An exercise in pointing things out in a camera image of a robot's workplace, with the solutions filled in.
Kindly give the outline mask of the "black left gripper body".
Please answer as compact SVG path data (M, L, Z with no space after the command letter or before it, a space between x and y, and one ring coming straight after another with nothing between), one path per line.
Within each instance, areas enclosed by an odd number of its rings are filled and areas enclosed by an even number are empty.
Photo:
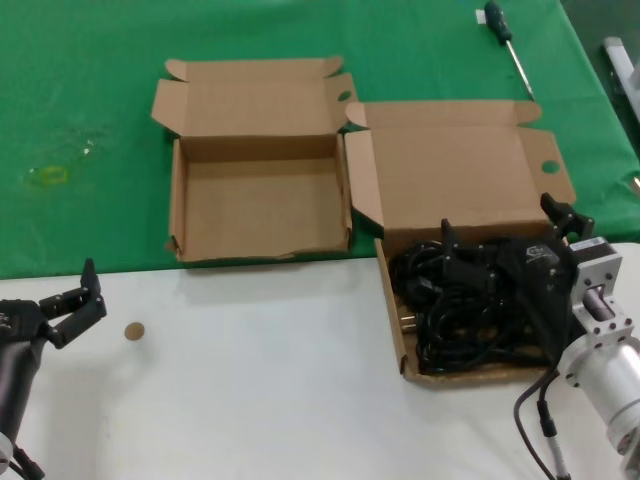
M42 301L1 301L1 433L17 436L47 343Z

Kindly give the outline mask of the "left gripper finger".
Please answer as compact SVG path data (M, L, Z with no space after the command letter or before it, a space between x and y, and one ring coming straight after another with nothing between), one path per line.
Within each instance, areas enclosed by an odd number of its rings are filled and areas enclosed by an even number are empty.
M58 324L47 325L47 339L62 349L107 315L100 294L82 294L47 300L47 319L63 317Z
M80 286L39 301L42 313L75 313L100 302L100 282L94 261L88 258L80 276Z

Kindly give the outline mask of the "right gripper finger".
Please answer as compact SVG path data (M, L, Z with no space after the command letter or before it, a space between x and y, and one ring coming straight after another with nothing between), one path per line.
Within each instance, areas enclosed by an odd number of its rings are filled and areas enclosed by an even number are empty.
M574 235L582 241L592 237L594 220L576 212L571 204L558 202L550 193L543 193L540 197L540 207L551 224L554 238L564 239L568 235Z
M495 291L498 246L461 244L447 219L441 220L441 236L443 278L477 291Z

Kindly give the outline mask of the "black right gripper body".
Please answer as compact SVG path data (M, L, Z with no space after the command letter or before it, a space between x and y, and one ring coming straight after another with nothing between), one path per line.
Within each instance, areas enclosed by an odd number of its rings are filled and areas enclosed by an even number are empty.
M569 344L574 317L570 293L575 263L557 238L509 236L500 240L497 265L512 285L543 351L557 363Z

